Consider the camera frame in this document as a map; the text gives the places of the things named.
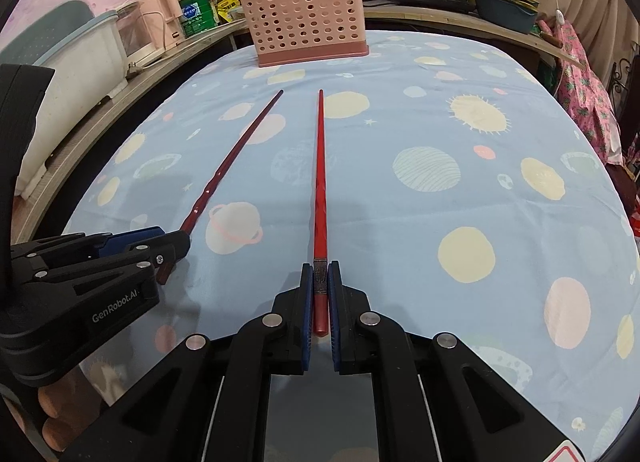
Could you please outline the person's left hand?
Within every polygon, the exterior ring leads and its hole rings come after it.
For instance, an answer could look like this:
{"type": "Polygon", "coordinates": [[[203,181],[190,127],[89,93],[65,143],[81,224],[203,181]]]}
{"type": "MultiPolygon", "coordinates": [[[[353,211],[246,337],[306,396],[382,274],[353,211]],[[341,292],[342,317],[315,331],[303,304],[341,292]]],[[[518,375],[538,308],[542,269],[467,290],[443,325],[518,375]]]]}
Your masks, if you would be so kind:
{"type": "Polygon", "coordinates": [[[48,461],[63,452],[108,405],[80,367],[58,382],[40,388],[26,387],[21,399],[1,375],[1,399],[17,427],[48,461]]]}

